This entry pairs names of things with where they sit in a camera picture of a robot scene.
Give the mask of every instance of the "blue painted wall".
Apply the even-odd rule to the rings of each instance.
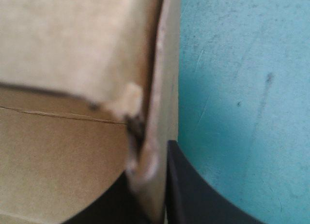
[[[181,148],[271,224],[310,223],[310,0],[182,0]]]

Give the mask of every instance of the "black curved edge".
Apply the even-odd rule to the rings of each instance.
[[[262,224],[216,192],[168,141],[166,208],[169,224]]]
[[[149,224],[131,194],[123,172],[91,205],[63,224]]]

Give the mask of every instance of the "torn cardboard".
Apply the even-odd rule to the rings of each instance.
[[[166,143],[177,138],[178,120],[180,0],[162,1],[0,0],[4,9],[0,13],[2,84],[69,94],[103,103],[119,116],[138,113],[146,118],[141,155],[129,157],[126,167],[131,189],[154,223],[162,217]],[[130,84],[138,86],[143,97],[139,92],[124,96]],[[0,178],[26,182],[23,189],[16,185],[12,190],[3,184],[6,192],[2,192],[5,204],[0,204],[0,220],[63,221],[86,207],[99,190],[104,192],[124,169],[128,139],[123,121],[102,110],[91,111],[86,102],[69,96],[3,87],[0,93],[0,120],[7,129],[2,132],[0,148],[10,159],[0,168]],[[35,153],[25,151],[29,145]],[[15,161],[19,151],[23,154]],[[20,166],[31,170],[23,171]],[[68,179],[73,181],[71,190],[66,188]],[[62,186],[64,193],[58,190]],[[79,197],[78,192],[88,188],[93,193]],[[51,195],[55,201],[49,203],[46,199]],[[25,205],[28,199],[33,208]],[[61,209],[71,203],[75,205]]]

